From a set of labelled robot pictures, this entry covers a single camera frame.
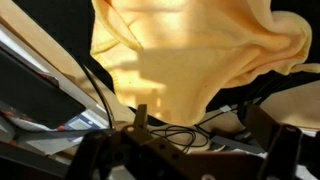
yellow fabric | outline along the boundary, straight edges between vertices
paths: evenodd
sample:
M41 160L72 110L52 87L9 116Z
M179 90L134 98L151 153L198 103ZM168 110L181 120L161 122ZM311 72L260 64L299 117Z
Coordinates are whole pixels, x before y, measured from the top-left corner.
M221 88L302 64L311 28L270 0L92 0L91 55L111 74L119 101L170 124L199 122Z

yellow cloth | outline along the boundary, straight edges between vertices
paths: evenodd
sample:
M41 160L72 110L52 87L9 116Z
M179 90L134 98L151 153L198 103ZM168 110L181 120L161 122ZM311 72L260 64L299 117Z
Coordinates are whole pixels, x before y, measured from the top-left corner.
M92 0L91 55L111 74L119 101L170 124L199 122L221 88L302 64L311 28L270 0Z

